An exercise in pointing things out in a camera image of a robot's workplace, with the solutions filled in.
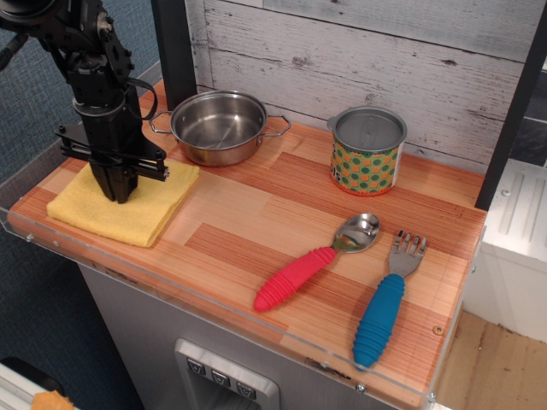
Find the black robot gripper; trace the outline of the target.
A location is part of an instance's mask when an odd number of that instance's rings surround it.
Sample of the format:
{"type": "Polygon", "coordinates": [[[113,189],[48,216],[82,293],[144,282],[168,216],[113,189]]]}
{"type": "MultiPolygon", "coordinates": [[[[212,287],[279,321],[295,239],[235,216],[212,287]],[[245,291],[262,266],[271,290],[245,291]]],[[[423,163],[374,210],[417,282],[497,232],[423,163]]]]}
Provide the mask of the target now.
{"type": "Polygon", "coordinates": [[[110,201],[126,203],[138,186],[138,175],[161,181],[167,178],[166,152],[143,134],[137,100],[122,101],[116,108],[78,102],[73,102],[73,106],[81,122],[55,129],[62,140],[63,153],[84,161],[96,158],[109,165],[129,166],[114,168],[113,189],[108,168],[89,162],[95,180],[110,201]]]}

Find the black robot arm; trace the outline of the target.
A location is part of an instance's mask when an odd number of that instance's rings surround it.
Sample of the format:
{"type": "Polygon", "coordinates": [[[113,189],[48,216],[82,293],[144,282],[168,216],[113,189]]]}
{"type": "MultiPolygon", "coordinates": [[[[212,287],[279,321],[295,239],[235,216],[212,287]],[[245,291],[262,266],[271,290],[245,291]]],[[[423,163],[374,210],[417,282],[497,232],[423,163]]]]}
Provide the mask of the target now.
{"type": "Polygon", "coordinates": [[[103,194],[125,203],[144,176],[168,176],[166,153],[146,138],[138,88],[152,87],[131,72],[132,53],[121,45],[114,21],[100,1],[3,1],[1,28],[15,37],[1,52],[6,67],[29,38],[52,56],[72,88],[76,125],[60,125],[56,135],[66,156],[88,161],[103,194]]]}

